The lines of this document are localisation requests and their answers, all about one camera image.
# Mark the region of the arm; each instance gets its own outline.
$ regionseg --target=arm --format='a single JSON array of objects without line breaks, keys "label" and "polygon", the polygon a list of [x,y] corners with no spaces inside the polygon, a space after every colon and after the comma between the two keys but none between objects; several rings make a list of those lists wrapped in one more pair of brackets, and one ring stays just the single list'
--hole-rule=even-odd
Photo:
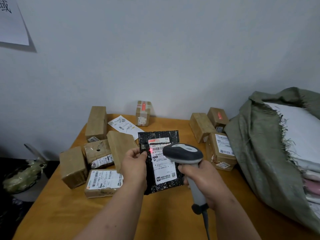
[{"label": "arm", "polygon": [[140,154],[139,148],[126,153],[121,164],[123,185],[74,240],[134,238],[147,187],[146,158],[147,153]]},{"label": "arm", "polygon": [[178,169],[194,180],[215,211],[219,240],[261,240],[248,215],[210,162],[202,160],[199,168],[180,165]]}]

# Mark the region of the wall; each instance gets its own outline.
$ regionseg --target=wall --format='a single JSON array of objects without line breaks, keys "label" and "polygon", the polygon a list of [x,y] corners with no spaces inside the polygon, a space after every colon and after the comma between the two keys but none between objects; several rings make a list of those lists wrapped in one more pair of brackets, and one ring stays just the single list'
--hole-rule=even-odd
[{"label": "wall", "polygon": [[320,0],[17,0],[30,47],[0,43],[2,156],[50,159],[92,105],[229,117],[255,90],[320,92]]}]

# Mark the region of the wooden table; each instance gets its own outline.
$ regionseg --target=wooden table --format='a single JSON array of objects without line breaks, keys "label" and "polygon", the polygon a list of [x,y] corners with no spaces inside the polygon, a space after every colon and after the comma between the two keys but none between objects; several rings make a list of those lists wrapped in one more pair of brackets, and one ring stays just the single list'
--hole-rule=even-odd
[{"label": "wooden table", "polygon": [[[118,117],[108,115],[108,121]],[[132,115],[124,115],[131,122]],[[179,130],[180,142],[194,145],[205,155],[205,144],[198,144],[188,120],[150,118],[144,131]],[[86,143],[84,127],[72,147]],[[108,131],[114,130],[108,125]],[[262,239],[320,239],[300,224],[260,202],[237,168],[231,172],[219,170],[220,175],[249,215]],[[58,167],[38,199],[26,214],[13,239],[72,239],[111,199],[87,199],[85,185],[70,190],[61,180]],[[179,186],[144,196],[135,239],[206,239],[202,216],[191,210],[190,190]],[[209,210],[211,239],[216,239],[215,215]]]}]

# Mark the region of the brown cardboard box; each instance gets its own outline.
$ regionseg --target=brown cardboard box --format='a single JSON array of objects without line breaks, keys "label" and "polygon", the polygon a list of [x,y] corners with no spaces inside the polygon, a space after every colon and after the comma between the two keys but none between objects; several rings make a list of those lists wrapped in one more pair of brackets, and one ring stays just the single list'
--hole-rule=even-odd
[{"label": "brown cardboard box", "polygon": [[189,125],[198,143],[206,142],[209,134],[216,132],[205,113],[192,113]]},{"label": "brown cardboard box", "polygon": [[84,194],[87,198],[113,196],[122,184],[123,176],[115,169],[90,170]]},{"label": "brown cardboard box", "polygon": [[205,144],[207,160],[211,162],[216,169],[231,171],[237,164],[230,143],[226,134],[210,133]]},{"label": "brown cardboard box", "polygon": [[223,109],[211,107],[207,116],[217,132],[224,132],[224,127],[229,123],[229,119]]},{"label": "brown cardboard box", "polygon": [[59,157],[62,181],[70,189],[74,189],[75,187],[84,184],[87,180],[88,171],[81,146],[60,153]]},{"label": "brown cardboard box", "polygon": [[88,118],[85,137],[89,142],[107,138],[107,113],[105,106],[92,106]]},{"label": "brown cardboard box", "polygon": [[113,158],[107,139],[85,144],[84,151],[87,163],[92,169],[106,168],[113,165]]},{"label": "brown cardboard box", "polygon": [[149,101],[138,101],[136,123],[138,126],[148,126],[152,104]]},{"label": "brown cardboard box", "polygon": [[121,163],[126,152],[129,149],[137,148],[138,146],[134,142],[134,137],[129,134],[111,130],[108,132],[107,137],[115,168],[117,169],[117,172],[120,173]]}]

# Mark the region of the person's right arm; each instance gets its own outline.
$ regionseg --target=person's right arm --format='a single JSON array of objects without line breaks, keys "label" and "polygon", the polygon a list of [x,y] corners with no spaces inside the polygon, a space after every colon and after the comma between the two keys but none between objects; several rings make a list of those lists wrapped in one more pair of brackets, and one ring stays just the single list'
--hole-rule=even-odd
[{"label": "person's right arm", "polygon": [[179,165],[179,171],[191,178],[216,214],[218,240],[260,240],[248,215],[223,182],[220,174],[208,161],[199,168]]}]

